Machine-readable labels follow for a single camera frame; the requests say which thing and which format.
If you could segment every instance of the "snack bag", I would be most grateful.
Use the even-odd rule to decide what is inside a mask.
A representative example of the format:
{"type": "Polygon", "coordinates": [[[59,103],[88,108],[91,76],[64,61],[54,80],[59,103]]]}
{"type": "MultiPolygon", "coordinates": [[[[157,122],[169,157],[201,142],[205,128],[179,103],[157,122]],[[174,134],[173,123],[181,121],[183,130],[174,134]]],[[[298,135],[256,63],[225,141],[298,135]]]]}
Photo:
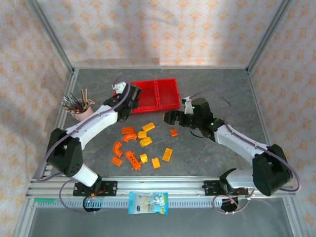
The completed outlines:
{"type": "Polygon", "coordinates": [[[160,213],[168,215],[168,193],[130,192],[128,213],[160,213]]]}

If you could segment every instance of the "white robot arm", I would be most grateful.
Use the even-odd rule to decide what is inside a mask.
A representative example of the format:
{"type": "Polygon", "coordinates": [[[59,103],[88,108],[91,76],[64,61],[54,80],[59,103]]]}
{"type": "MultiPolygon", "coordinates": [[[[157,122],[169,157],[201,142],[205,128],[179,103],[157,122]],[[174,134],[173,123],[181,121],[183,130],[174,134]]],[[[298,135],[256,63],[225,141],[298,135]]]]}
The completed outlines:
{"type": "Polygon", "coordinates": [[[191,101],[186,97],[182,103],[186,107],[185,111],[166,112],[163,119],[166,123],[174,125],[175,121],[179,121],[183,127],[197,128],[204,137],[230,148],[252,165],[252,170],[231,169],[221,175],[222,193],[238,188],[256,188],[262,194],[271,196],[292,179],[292,172],[268,154],[273,153],[287,163],[280,146],[274,144],[269,147],[256,142],[224,124],[222,119],[214,118],[204,98],[191,101]]]}
{"type": "Polygon", "coordinates": [[[125,82],[116,84],[113,89],[116,95],[106,100],[103,105],[84,121],[66,128],[64,131],[55,129],[49,140],[49,150],[64,136],[69,136],[49,155],[47,162],[67,177],[76,179],[92,193],[97,193],[101,186],[101,177],[83,163],[82,150],[86,144],[103,129],[121,119],[127,119],[132,110],[138,107],[141,89],[125,82]]]}

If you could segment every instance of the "floral wallpaper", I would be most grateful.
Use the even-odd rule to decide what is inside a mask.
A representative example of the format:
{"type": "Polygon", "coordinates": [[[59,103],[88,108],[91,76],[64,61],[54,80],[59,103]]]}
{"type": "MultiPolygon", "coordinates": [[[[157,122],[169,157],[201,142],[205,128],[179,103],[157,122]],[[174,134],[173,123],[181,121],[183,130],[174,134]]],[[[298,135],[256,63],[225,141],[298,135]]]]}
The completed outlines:
{"type": "Polygon", "coordinates": [[[295,0],[251,74],[269,136],[302,179],[297,197],[311,236],[316,236],[315,13],[315,0],[295,0]]]}
{"type": "Polygon", "coordinates": [[[39,0],[74,67],[246,68],[282,0],[39,0]]]}
{"type": "Polygon", "coordinates": [[[25,0],[0,1],[0,236],[12,236],[46,152],[67,70],[25,0]]]}

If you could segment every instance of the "red plastic container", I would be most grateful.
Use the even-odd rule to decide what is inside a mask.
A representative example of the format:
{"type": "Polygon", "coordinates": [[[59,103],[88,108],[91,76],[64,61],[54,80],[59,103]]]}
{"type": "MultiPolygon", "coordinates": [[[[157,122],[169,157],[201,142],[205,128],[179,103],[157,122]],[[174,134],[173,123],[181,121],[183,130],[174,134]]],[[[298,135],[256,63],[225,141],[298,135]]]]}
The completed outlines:
{"type": "Polygon", "coordinates": [[[132,82],[142,89],[139,107],[132,113],[175,110],[180,108],[180,94],[176,78],[132,82]]]}

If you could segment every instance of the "pink cup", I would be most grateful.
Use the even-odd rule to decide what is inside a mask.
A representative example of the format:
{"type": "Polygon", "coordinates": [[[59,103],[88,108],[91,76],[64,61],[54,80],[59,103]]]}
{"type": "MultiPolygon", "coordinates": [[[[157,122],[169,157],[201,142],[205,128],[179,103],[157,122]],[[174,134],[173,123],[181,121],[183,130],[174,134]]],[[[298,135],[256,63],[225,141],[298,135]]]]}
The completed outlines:
{"type": "MultiPolygon", "coordinates": [[[[90,100],[90,99],[88,99],[88,103],[90,103],[90,104],[94,104],[94,101],[92,101],[92,100],[90,100]]],[[[75,119],[77,119],[77,120],[79,120],[80,122],[81,121],[84,121],[87,117],[89,117],[91,114],[93,114],[94,112],[93,112],[93,110],[92,110],[92,108],[91,108],[91,106],[89,106],[89,108],[85,111],[85,112],[83,112],[82,114],[72,114],[72,116],[75,118],[75,119]]]]}

